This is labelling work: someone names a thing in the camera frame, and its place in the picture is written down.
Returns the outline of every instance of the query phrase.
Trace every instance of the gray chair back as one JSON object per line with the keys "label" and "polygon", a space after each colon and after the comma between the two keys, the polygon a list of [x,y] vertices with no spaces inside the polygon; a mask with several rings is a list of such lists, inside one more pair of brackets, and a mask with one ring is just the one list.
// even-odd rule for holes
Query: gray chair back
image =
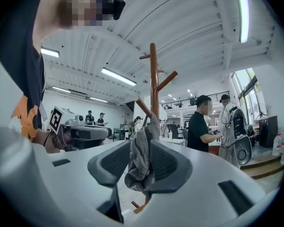
{"label": "gray chair back", "polygon": [[183,132],[183,138],[184,138],[185,140],[187,140],[187,138],[188,138],[188,132],[187,132],[187,130],[186,130],[186,129],[182,129],[182,132]]}
{"label": "gray chair back", "polygon": [[185,147],[187,146],[187,138],[188,138],[188,131],[186,129],[182,129],[183,138],[185,139]]}

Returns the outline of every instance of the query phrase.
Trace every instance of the railing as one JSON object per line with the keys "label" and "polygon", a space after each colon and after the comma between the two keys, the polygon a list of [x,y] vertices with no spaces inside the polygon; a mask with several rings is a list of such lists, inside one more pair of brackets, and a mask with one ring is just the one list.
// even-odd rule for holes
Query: railing
{"label": "railing", "polygon": [[[220,99],[221,99],[221,96],[223,94],[227,94],[229,96],[229,91],[216,93],[216,94],[210,94],[210,95],[207,95],[207,96],[209,96],[212,99],[212,102],[214,103],[214,102],[219,102]],[[195,105],[195,103],[197,101],[197,97],[193,97],[194,102],[191,102],[191,101],[193,101],[191,99],[192,98],[184,99],[184,100],[178,100],[178,101],[173,101],[173,102],[170,102],[170,103],[164,103],[164,104],[161,104],[161,105],[164,109],[189,107],[189,106]]]}

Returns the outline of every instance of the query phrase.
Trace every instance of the ceiling light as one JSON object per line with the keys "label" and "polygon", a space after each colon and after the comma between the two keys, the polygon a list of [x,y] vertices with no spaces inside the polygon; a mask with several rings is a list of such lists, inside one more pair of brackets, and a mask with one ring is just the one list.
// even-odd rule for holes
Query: ceiling light
{"label": "ceiling light", "polygon": [[111,77],[114,77],[114,78],[116,78],[116,79],[118,79],[120,81],[123,81],[123,82],[125,82],[125,83],[127,83],[127,84],[129,84],[131,86],[137,85],[136,82],[134,82],[134,81],[132,81],[132,80],[130,80],[128,78],[125,78],[125,77],[123,77],[123,76],[121,76],[121,75],[119,75],[119,74],[117,74],[117,73],[115,73],[115,72],[113,72],[113,71],[111,71],[109,69],[102,68],[101,72],[104,73],[104,74],[107,74],[107,75],[109,75]]}
{"label": "ceiling light", "polygon": [[54,57],[59,57],[60,56],[60,53],[58,51],[45,49],[43,47],[41,47],[41,53],[45,54],[45,55],[51,55],[51,56],[54,56]]}
{"label": "ceiling light", "polygon": [[58,88],[58,87],[52,87],[52,88],[57,89],[57,90],[60,90],[60,91],[63,91],[63,92],[66,92],[66,93],[71,93],[71,92],[68,91],[68,90],[61,89],[61,88]]}
{"label": "ceiling light", "polygon": [[249,31],[249,2],[248,0],[238,0],[240,11],[240,38],[241,43],[247,42]]}
{"label": "ceiling light", "polygon": [[97,101],[101,101],[101,102],[104,102],[104,103],[108,103],[108,101],[104,101],[104,100],[97,99],[97,98],[94,98],[94,97],[90,97],[90,99],[97,100]]}

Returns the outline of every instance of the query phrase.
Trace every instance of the gray towel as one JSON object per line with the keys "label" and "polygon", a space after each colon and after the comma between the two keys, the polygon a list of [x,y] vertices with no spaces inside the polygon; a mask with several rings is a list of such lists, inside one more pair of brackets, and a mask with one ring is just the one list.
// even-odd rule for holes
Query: gray towel
{"label": "gray towel", "polygon": [[124,182],[132,190],[143,192],[155,181],[150,163],[151,140],[159,140],[159,126],[154,114],[151,117],[151,124],[138,131],[131,143],[128,173]]}

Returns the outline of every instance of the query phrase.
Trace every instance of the step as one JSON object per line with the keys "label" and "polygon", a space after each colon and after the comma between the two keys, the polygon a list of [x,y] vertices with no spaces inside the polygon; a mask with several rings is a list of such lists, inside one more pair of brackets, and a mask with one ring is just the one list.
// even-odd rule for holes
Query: step
{"label": "step", "polygon": [[274,162],[280,162],[280,159],[281,159],[281,156],[278,156],[278,157],[274,157],[272,155],[259,156],[259,157],[252,159],[246,165],[241,166],[241,170],[264,166],[264,165],[268,165]]}
{"label": "step", "polygon": [[267,165],[254,167],[250,169],[243,169],[242,171],[245,172],[250,177],[252,177],[253,179],[259,179],[280,172],[283,169],[284,166],[281,165],[280,161],[275,161]]}

